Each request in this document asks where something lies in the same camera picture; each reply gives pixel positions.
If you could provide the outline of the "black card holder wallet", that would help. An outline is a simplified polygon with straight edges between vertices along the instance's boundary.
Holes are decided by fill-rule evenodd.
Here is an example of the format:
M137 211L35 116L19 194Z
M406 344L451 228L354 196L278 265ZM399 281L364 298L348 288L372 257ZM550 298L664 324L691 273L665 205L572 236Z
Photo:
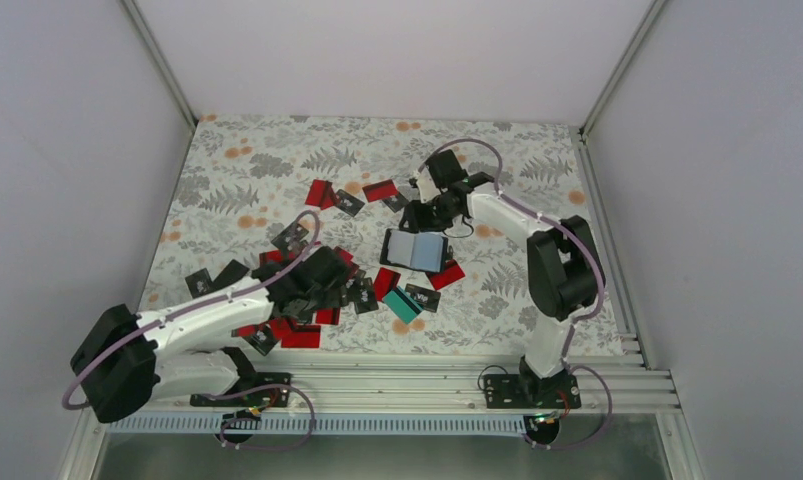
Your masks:
M442 272L448 262L448 238L433 232L388 229L379 262L425 273Z

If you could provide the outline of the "red striped card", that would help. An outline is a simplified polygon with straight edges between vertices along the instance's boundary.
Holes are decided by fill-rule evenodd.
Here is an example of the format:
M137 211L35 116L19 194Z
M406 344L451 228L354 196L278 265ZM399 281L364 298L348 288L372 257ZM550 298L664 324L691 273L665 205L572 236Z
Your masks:
M427 273L426 277L434 290L441 289L454 284L465 277L465 272L456 260L449 260L442 271Z

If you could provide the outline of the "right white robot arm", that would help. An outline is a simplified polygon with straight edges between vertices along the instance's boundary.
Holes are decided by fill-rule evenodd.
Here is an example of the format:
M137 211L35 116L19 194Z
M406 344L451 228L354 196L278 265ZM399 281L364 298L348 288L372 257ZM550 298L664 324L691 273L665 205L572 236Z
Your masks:
M606 286L588 222L532 210L506 193L499 173L468 173L448 147L430 155L409 183L419 197L406 205L403 229L437 232L457 218L474 220L501 231L526 254L527 290L541 316L511 379L511 394L491 406L566 400L575 325L600 311Z

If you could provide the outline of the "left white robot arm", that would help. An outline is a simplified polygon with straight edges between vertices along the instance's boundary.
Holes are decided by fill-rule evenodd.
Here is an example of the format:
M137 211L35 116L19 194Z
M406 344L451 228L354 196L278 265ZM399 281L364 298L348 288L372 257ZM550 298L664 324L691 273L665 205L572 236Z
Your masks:
M122 420L152 400L198 396L201 404L240 405L257 374L240 343L268 354L299 335L318 335L318 310L335 308L351 276L339 250L321 246L302 261L237 264L224 285L181 305L105 310L70 360L89 407L102 423Z

